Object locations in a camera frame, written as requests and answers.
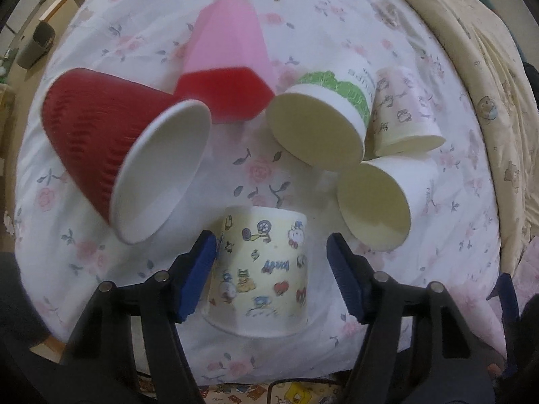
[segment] pink hexagonal cup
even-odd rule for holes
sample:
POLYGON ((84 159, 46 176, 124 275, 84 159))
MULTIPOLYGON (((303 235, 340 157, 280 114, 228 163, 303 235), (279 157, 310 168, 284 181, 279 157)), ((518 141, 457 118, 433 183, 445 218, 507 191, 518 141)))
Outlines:
POLYGON ((214 123, 226 123, 262 112, 276 83, 257 13, 247 0, 215 0, 201 10, 176 95, 204 102, 214 123))

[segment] white paper cup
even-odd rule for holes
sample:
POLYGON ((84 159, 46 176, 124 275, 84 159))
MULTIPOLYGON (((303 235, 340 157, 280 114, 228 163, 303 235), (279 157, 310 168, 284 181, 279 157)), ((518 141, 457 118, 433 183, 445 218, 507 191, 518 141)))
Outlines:
POLYGON ((408 238, 438 178, 425 154, 365 161, 343 172, 337 199, 352 234, 373 250, 393 250, 408 238))
POLYGON ((428 152, 445 143, 426 90, 405 67, 378 71, 373 110, 375 154, 428 152))
POLYGON ((370 64, 345 51, 310 72, 266 109, 276 140, 309 165, 340 171, 363 160, 375 82, 370 64))
POLYGON ((226 210, 212 269, 206 320, 232 334, 283 337, 307 325, 307 258, 300 213, 265 207, 226 210))

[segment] green patterned paper cup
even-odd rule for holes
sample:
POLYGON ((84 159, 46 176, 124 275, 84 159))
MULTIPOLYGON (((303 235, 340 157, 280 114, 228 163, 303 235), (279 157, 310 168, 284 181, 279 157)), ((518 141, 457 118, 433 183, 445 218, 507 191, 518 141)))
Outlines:
POLYGON ((303 162, 324 170, 361 162, 375 94, 373 74, 351 50, 305 74, 266 109, 274 137, 303 162))

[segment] paper cup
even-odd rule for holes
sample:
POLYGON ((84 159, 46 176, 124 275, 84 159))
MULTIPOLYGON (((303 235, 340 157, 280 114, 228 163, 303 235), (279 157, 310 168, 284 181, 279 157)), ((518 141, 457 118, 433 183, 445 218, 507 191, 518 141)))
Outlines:
POLYGON ((339 177, 341 214, 362 243, 373 250, 393 250, 408 238, 437 178, 436 163, 424 154, 364 161, 339 177))
POLYGON ((375 154, 428 152, 445 143, 426 90, 405 67, 378 73, 373 129, 375 154))
POLYGON ((252 338, 284 337, 307 325, 307 218, 265 207, 226 210, 204 317, 252 338))
POLYGON ((370 64, 352 51, 310 72, 266 109, 276 140, 309 165, 340 171, 363 160, 375 94, 370 64))
POLYGON ((128 244, 167 220, 195 176, 211 126, 201 102, 83 68, 52 82, 41 120, 69 175, 128 244))

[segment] bed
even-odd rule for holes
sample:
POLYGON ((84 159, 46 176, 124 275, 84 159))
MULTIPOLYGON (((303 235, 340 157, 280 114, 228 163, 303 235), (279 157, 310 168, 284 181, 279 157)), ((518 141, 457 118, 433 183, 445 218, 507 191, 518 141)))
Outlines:
MULTIPOLYGON (((365 328, 348 314, 325 259, 332 232, 343 233, 375 270, 399 282, 443 282, 472 331, 504 353, 501 324, 486 298, 500 266, 514 271, 537 226, 532 159, 539 117, 507 29, 477 0, 250 0, 279 92, 319 56, 342 48, 376 69, 406 66, 425 86, 447 141, 430 153, 440 179, 403 246, 381 253, 355 240, 336 202, 336 175, 282 149, 263 114, 214 125, 196 178, 168 222, 139 245, 118 241, 45 136, 39 118, 45 86, 62 71, 85 67, 172 92, 192 24, 211 1, 87 0, 50 60, 18 159, 13 220, 23 284, 53 334, 68 338, 99 282, 142 282, 190 249, 201 230, 218 233, 225 207, 257 205, 308 216, 309 286, 315 288, 309 325, 288 338, 232 336, 202 318, 201 296, 197 311, 178 326, 199 384, 314 378, 353 366, 365 328)), ((403 322, 403 347, 410 332, 403 322)), ((133 333, 138 368, 147 371, 136 321, 133 333)))

